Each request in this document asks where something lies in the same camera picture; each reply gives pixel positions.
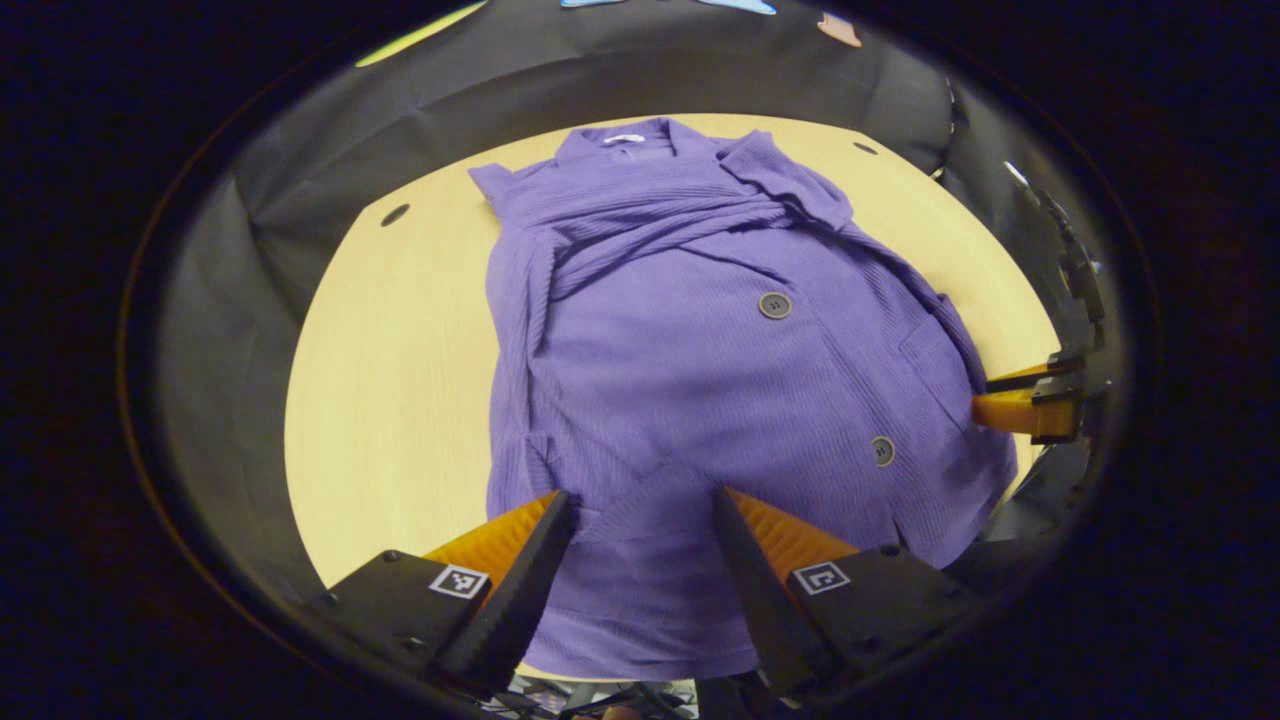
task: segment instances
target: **shirt button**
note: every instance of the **shirt button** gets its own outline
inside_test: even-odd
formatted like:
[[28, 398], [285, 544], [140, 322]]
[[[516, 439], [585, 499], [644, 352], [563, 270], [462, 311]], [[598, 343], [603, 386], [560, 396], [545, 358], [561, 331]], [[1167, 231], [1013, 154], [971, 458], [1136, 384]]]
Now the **shirt button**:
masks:
[[888, 468], [888, 464], [893, 461], [893, 455], [896, 450], [893, 448], [893, 441], [884, 436], [881, 436], [872, 441], [872, 450], [876, 451], [876, 466]]
[[791, 314], [791, 299], [781, 292], [765, 292], [760, 296], [760, 313], [765, 318], [781, 320]]

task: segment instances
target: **round table surface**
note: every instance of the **round table surface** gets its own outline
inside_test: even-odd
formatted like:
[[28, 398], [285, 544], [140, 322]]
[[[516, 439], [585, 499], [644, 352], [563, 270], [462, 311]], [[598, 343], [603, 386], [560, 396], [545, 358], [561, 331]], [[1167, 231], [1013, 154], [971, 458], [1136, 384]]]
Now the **round table surface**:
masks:
[[[1000, 242], [873, 138], [759, 115], [671, 117], [713, 137], [772, 132], [790, 158], [836, 183], [864, 231], [951, 297], [989, 377], [1059, 350], [1048, 315]], [[298, 340], [284, 423], [293, 514], [326, 585], [383, 550], [425, 555], [485, 523], [498, 338], [484, 278], [499, 224], [466, 170], [545, 160], [568, 131], [488, 150], [374, 201], [330, 261]], [[1016, 443], [1019, 474], [1006, 497], [1036, 452], [1028, 436]]]

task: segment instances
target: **shirt collar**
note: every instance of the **shirt collar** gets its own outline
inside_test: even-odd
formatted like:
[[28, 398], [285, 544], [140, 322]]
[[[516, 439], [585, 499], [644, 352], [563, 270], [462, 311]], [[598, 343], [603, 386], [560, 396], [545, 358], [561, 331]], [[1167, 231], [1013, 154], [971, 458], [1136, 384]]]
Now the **shirt collar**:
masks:
[[694, 154], [712, 154], [714, 145], [700, 132], [677, 123], [671, 118], [650, 118], [637, 123], [625, 126], [612, 126], [603, 128], [577, 128], [568, 133], [559, 150], [556, 151], [558, 163], [580, 160], [593, 155], [600, 155], [609, 149], [603, 145], [605, 138], [618, 135], [640, 135], [645, 138], [664, 138], [671, 142], [677, 156]]

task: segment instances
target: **ribbed fabric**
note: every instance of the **ribbed fabric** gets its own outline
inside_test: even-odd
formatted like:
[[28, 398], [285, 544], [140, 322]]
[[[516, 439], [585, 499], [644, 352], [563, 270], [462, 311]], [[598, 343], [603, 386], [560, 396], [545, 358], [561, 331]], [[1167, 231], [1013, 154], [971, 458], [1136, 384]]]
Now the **ribbed fabric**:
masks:
[[[645, 140], [605, 142], [622, 135]], [[471, 174], [503, 225], [486, 278], [500, 346], [488, 512], [557, 488], [581, 502], [535, 667], [753, 669], [710, 528], [719, 483], [856, 547], [901, 537], [941, 566], [1012, 479], [1011, 438], [972, 421], [986, 378], [955, 309], [768, 133], [658, 118]], [[765, 318], [765, 292], [791, 314]]]

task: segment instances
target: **blue paper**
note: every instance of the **blue paper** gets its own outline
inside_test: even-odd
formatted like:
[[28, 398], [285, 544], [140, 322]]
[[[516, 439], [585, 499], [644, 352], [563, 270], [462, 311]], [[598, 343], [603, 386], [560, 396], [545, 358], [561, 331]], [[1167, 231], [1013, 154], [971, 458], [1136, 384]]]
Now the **blue paper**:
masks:
[[773, 5], [768, 3], [762, 3], [760, 0], [698, 0], [699, 3], [705, 3], [707, 5], [721, 5], [724, 8], [736, 8], [739, 10], [746, 10], [749, 13], [759, 13], [762, 15], [777, 14]]

